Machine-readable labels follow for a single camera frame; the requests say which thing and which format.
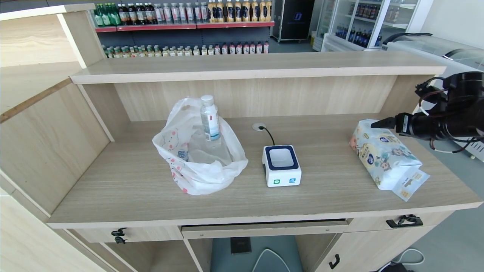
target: red shelf edge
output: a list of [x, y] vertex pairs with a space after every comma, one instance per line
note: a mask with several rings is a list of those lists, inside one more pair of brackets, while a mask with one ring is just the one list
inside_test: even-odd
[[118, 29], [116, 27], [100, 27], [96, 28], [97, 33], [102, 33], [102, 32], [116, 32]]
[[137, 31], [137, 30], [181, 30], [196, 29], [196, 24], [187, 25], [144, 25], [144, 26], [118, 26], [118, 31]]
[[274, 26], [274, 21], [197, 24], [198, 29], [247, 28], [247, 27], [256, 28], [256, 27], [273, 27], [273, 26]]

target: white plastic bag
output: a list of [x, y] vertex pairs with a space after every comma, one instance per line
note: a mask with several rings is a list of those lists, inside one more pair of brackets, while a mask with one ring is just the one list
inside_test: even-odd
[[178, 101], [166, 126], [153, 138], [156, 149], [170, 165], [175, 183], [191, 195], [208, 195], [226, 188], [248, 162], [237, 136], [221, 117], [221, 145], [213, 147], [205, 139], [201, 107], [198, 98]]

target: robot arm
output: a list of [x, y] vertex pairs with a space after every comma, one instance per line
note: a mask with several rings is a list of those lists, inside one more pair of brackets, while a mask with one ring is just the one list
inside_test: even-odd
[[[429, 86], [434, 79], [443, 80], [442, 90]], [[416, 114], [400, 113], [377, 121], [371, 127], [395, 128], [400, 135], [430, 141], [432, 148], [434, 140], [484, 142], [484, 73], [465, 72], [448, 78], [434, 77], [416, 88], [415, 93], [420, 96], [419, 106], [425, 100], [435, 104], [432, 109], [425, 111], [421, 108], [422, 112]], [[456, 137], [472, 139], [465, 141]]]

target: wet wipes package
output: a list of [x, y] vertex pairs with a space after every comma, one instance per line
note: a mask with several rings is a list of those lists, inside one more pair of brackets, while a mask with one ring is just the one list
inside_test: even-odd
[[349, 145], [380, 190], [393, 191], [405, 201], [429, 178], [419, 161], [388, 129], [371, 128], [378, 120], [362, 120]]

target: pull handle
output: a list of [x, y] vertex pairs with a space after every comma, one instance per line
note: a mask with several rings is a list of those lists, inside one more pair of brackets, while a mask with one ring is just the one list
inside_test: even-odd
[[123, 239], [122, 237], [119, 237], [119, 236], [114, 237], [114, 241], [116, 243], [126, 244], [126, 240], [128, 240], [128, 239]]
[[118, 230], [114, 230], [111, 232], [111, 235], [112, 236], [115, 236], [115, 237], [118, 237], [118, 236], [124, 236], [124, 232], [123, 232], [123, 229], [126, 229], [125, 227], [122, 227], [122, 228], [118, 228]]
[[333, 270], [339, 263], [339, 254], [334, 255], [334, 257], [336, 258], [336, 262], [334, 262], [334, 264], [332, 262], [330, 262], [331, 270]]
[[398, 222], [395, 222], [392, 219], [387, 220], [386, 222], [391, 228], [419, 227], [424, 225], [420, 217], [415, 216], [414, 214], [402, 215], [398, 218]]

